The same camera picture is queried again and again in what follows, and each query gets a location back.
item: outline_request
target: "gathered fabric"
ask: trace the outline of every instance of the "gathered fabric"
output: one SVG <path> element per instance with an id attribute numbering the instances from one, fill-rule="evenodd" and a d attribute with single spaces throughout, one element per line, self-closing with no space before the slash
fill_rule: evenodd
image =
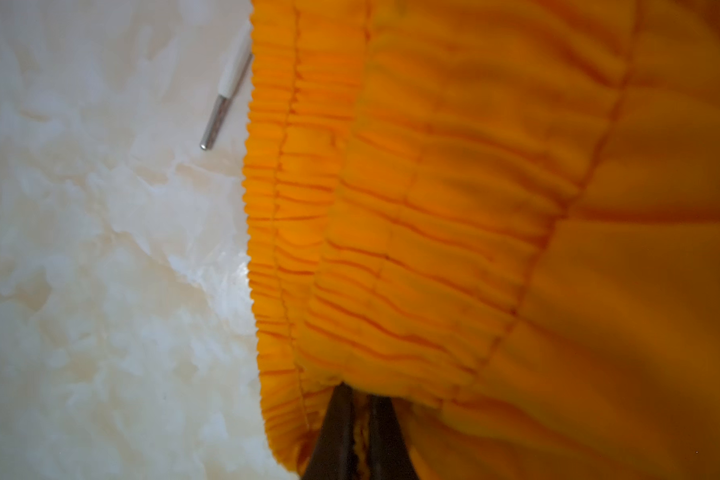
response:
<path id="1" fill-rule="evenodd" d="M 277 460 L 346 382 L 422 480 L 720 478 L 720 0 L 253 6 Z"/>

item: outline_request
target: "stitching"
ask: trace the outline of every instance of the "stitching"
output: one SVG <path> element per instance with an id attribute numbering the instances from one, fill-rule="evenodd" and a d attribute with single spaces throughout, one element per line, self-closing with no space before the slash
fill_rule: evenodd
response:
<path id="1" fill-rule="evenodd" d="M 528 288 L 530 285 L 530 280 L 534 275 L 534 272 L 536 271 L 536 267 L 538 266 L 541 257 L 544 255 L 544 252 L 547 251 L 547 247 L 549 246 L 550 242 L 552 241 L 552 237 L 554 236 L 555 229 L 557 227 L 557 223 L 560 220 L 563 220 L 570 216 L 570 208 L 576 204 L 576 202 L 581 198 L 582 195 L 584 195 L 584 192 L 587 188 L 587 186 L 592 181 L 592 178 L 594 177 L 595 171 L 597 170 L 597 167 L 600 165 L 600 162 L 602 161 L 602 152 L 605 147 L 605 144 L 610 139 L 613 131 L 614 131 L 614 125 L 616 123 L 616 119 L 618 117 L 619 112 L 621 111 L 622 104 L 624 102 L 624 91 L 626 90 L 626 86 L 630 82 L 632 78 L 633 73 L 633 67 L 634 67 L 634 48 L 636 45 L 636 40 L 638 37 L 638 34 L 640 33 L 640 28 L 642 26 L 642 15 L 640 15 L 640 6 L 642 5 L 642 0 L 635 0 L 633 4 L 633 10 L 634 10 L 634 20 L 632 25 L 632 32 L 630 34 L 630 43 L 626 50 L 626 53 L 624 54 L 624 61 L 626 63 L 626 70 L 624 72 L 624 76 L 621 79 L 621 82 L 618 85 L 618 96 L 616 97 L 616 101 L 614 102 L 614 106 L 611 108 L 610 112 L 608 113 L 608 126 L 606 127 L 605 131 L 603 132 L 603 135 L 600 137 L 600 139 L 597 141 L 595 145 L 595 149 L 592 152 L 592 158 L 590 159 L 590 166 L 587 169 L 584 178 L 581 181 L 579 191 L 576 193 L 575 196 L 573 196 L 568 202 L 565 207 L 565 211 L 562 213 L 562 215 L 558 216 L 557 218 L 553 218 L 551 221 L 551 225 L 549 228 L 549 233 L 544 238 L 544 242 L 542 246 L 538 249 L 538 252 L 534 255 L 534 258 L 531 260 L 530 264 L 528 265 L 528 270 L 525 274 L 525 280 L 523 282 L 523 287 L 520 291 L 519 297 L 518 297 L 518 304 L 515 308 L 512 309 L 512 314 L 514 316 L 514 319 L 512 322 L 510 322 L 504 329 L 504 334 L 502 336 L 496 337 L 490 344 L 490 347 L 488 349 L 488 354 L 486 355 L 485 359 L 482 361 L 482 363 L 475 369 L 476 373 L 474 377 L 472 378 L 471 382 L 464 386 L 457 386 L 455 389 L 454 394 L 452 395 L 450 402 L 456 402 L 458 396 L 461 394 L 461 392 L 465 389 L 469 389 L 472 387 L 472 385 L 475 384 L 475 382 L 480 377 L 480 373 L 484 372 L 487 368 L 490 366 L 490 360 L 493 359 L 494 354 L 498 349 L 501 347 L 501 344 L 509 337 L 509 335 L 512 334 L 512 332 L 517 328 L 518 324 L 523 320 L 519 317 L 518 312 L 522 308 L 526 296 L 528 294 Z"/>
<path id="2" fill-rule="evenodd" d="M 298 9 L 296 7 L 296 0 L 291 1 L 291 7 L 293 9 L 293 21 L 294 21 L 294 33 L 293 33 L 293 54 L 294 54 L 294 61 L 293 61 L 293 82 L 291 84 L 291 97 L 288 100 L 288 111 L 286 112 L 286 118 L 283 121 L 282 124 L 282 140 L 280 141 L 280 145 L 278 145 L 277 149 L 277 166 L 275 167 L 275 181 L 272 182 L 272 189 L 274 190 L 274 208 L 272 208 L 272 215 L 269 217 L 269 223 L 272 226 L 272 229 L 274 230 L 274 233 L 272 234 L 272 262 L 275 264 L 275 268 L 280 270 L 280 264 L 277 261 L 277 247 L 276 247 L 276 240 L 278 236 L 280 235 L 280 229 L 278 225 L 275 223 L 275 216 L 277 216 L 277 213 L 279 211 L 279 204 L 278 204 L 278 198 L 279 198 L 279 191 L 277 188 L 278 183 L 278 172 L 282 171 L 282 156 L 283 151 L 282 148 L 286 143 L 286 139 L 288 139 L 288 120 L 291 117 L 291 112 L 293 112 L 293 103 L 296 100 L 296 76 L 298 75 L 298 63 L 299 63 L 299 56 L 298 56 L 298 38 L 299 38 L 299 30 L 298 30 L 298 22 L 301 17 L 301 15 L 298 12 Z M 293 324 L 288 316 L 288 306 L 286 305 L 285 298 L 283 297 L 283 289 L 282 289 L 282 281 L 280 279 L 279 275 L 276 275 L 277 280 L 277 287 L 279 289 L 279 296 L 280 304 L 282 305 L 282 312 L 284 317 L 286 318 L 286 324 L 288 325 L 288 340 L 290 342 L 291 347 L 291 354 L 293 355 L 294 359 L 296 358 L 296 345 L 293 339 Z M 304 423 L 307 426 L 307 431 L 310 432 L 312 430 L 312 425 L 309 422 L 309 416 L 307 415 L 307 408 L 306 408 L 306 402 L 304 400 L 304 385 L 302 382 L 302 369 L 299 368 L 299 366 L 296 364 L 296 361 L 293 362 L 293 368 L 296 370 L 296 378 L 298 379 L 298 398 L 299 398 L 299 405 L 302 410 L 302 414 L 304 415 Z"/>
<path id="3" fill-rule="evenodd" d="M 458 28 L 458 26 L 463 22 L 463 16 L 464 16 L 464 15 L 465 15 L 465 14 L 462 14 L 461 17 L 460 17 L 460 19 L 459 19 L 459 21 L 456 22 L 455 28 L 457 29 L 457 32 L 456 32 L 456 34 L 454 35 L 455 40 L 453 40 L 453 43 L 452 43 L 452 45 L 454 46 L 454 49 L 455 49 L 455 47 L 458 45 L 458 40 L 459 40 L 459 39 L 461 38 L 461 36 L 464 34 L 464 29 L 463 29 L 463 28 Z M 435 116 L 436 116 L 437 112 L 440 110 L 440 108 L 441 108 L 442 105 L 443 105 L 445 93 L 446 93 L 446 91 L 448 90 L 448 86 L 450 85 L 450 83 L 451 83 L 452 80 L 453 80 L 453 65 L 454 65 L 455 63 L 456 63 L 456 61 L 455 61 L 454 59 L 452 59 L 452 60 L 451 60 L 451 65 L 450 65 L 450 71 L 448 72 L 448 76 L 446 77 L 445 80 L 443 80 L 442 86 L 441 86 L 441 88 L 438 90 L 438 91 L 440 92 L 440 95 L 438 96 L 437 100 L 435 101 L 435 103 L 434 103 L 434 105 L 433 105 L 433 107 L 432 107 L 432 112 L 430 113 L 429 119 L 428 119 L 428 121 L 427 121 L 427 126 L 426 126 L 426 129 L 425 129 L 426 135 L 430 135 L 430 134 L 432 133 L 432 129 L 433 129 L 432 123 L 434 122 L 434 119 L 435 119 Z M 381 264 L 379 265 L 378 270 L 377 270 L 377 271 L 375 272 L 375 274 L 374 274 L 373 285 L 372 285 L 372 287 L 371 287 L 371 293 L 372 293 L 372 294 L 368 295 L 368 298 L 366 299 L 366 301 L 365 301 L 365 303 L 364 303 L 364 305 L 363 305 L 363 311 L 365 312 L 365 316 L 366 316 L 366 317 L 367 317 L 367 313 L 368 313 L 368 308 L 369 308 L 369 306 L 370 306 L 370 304 L 371 304 L 371 301 L 372 301 L 373 298 L 374 298 L 374 294 L 376 293 L 376 289 L 378 288 L 379 279 L 381 278 L 382 272 L 384 271 L 384 267 L 385 267 L 387 264 L 389 264 L 389 262 L 390 262 L 388 250 L 389 250 L 389 246 L 392 244 L 392 238 L 394 237 L 394 229 L 397 228 L 397 224 L 398 224 L 399 219 L 400 219 L 400 213 L 401 213 L 402 210 L 403 210 L 403 204 L 406 204 L 406 203 L 408 202 L 408 195 L 409 195 L 409 193 L 410 193 L 410 191 L 411 191 L 411 188 L 412 188 L 413 185 L 416 183 L 416 179 L 418 178 L 419 167 L 420 167 L 420 165 L 421 165 L 421 163 L 422 163 L 422 160 L 423 160 L 423 158 L 424 158 L 424 153 L 427 151 L 428 146 L 429 146 L 429 142 L 423 144 L 422 147 L 419 149 L 419 152 L 418 152 L 416 158 L 414 159 L 414 170 L 413 170 L 413 172 L 412 172 L 411 179 L 410 179 L 410 181 L 408 182 L 408 185 L 406 185 L 406 187 L 405 187 L 405 189 L 404 189 L 405 195 L 404 195 L 404 197 L 403 197 L 403 202 L 401 202 L 401 203 L 398 205 L 398 208 L 396 209 L 396 211 L 395 211 L 395 213 L 394 213 L 394 218 L 393 218 L 392 221 L 390 222 L 390 233 L 389 233 L 389 236 L 388 236 L 388 238 L 387 238 L 387 243 L 386 243 L 386 245 L 384 246 L 384 258 L 382 259 L 382 262 L 381 262 Z M 356 324 L 357 324 L 357 326 L 358 326 L 358 330 L 357 330 L 358 338 L 362 338 L 361 332 L 363 331 L 363 327 L 365 327 L 366 325 L 365 325 L 364 322 L 356 322 Z M 452 338 L 455 330 L 456 330 L 456 329 L 455 329 L 455 325 L 453 325 L 453 327 L 451 328 L 451 331 L 450 331 L 450 333 L 448 334 L 448 336 L 446 337 L 446 339 Z M 350 354 L 349 354 L 349 355 L 347 356 L 347 358 L 345 359 L 344 364 L 343 364 L 343 367 L 342 367 L 343 370 L 346 370 L 346 366 L 349 364 L 349 360 L 350 360 L 350 359 L 352 359 L 352 358 L 357 358 L 357 355 L 356 355 L 355 351 L 356 351 L 356 346 L 354 346 L 354 347 L 350 350 Z"/>

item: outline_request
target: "orange sweatpants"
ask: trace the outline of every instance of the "orange sweatpants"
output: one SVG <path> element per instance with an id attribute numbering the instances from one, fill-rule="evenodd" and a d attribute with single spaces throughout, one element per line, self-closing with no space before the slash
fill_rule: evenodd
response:
<path id="1" fill-rule="evenodd" d="M 720 0 L 254 0 L 262 412 L 424 479 L 720 478 Z"/>

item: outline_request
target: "marble countertop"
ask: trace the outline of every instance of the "marble countertop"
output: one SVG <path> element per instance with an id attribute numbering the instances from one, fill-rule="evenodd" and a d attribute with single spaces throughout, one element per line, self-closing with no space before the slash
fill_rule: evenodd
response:
<path id="1" fill-rule="evenodd" d="M 292 478 L 259 412 L 240 0 L 0 0 L 0 480 Z"/>

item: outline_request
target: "white marble surface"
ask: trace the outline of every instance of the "white marble surface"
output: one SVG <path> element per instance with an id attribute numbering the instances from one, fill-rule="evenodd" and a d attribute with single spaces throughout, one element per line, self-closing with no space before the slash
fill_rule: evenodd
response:
<path id="1" fill-rule="evenodd" d="M 0 480 L 289 478 L 240 167 L 198 142 L 244 0 L 0 0 Z"/>

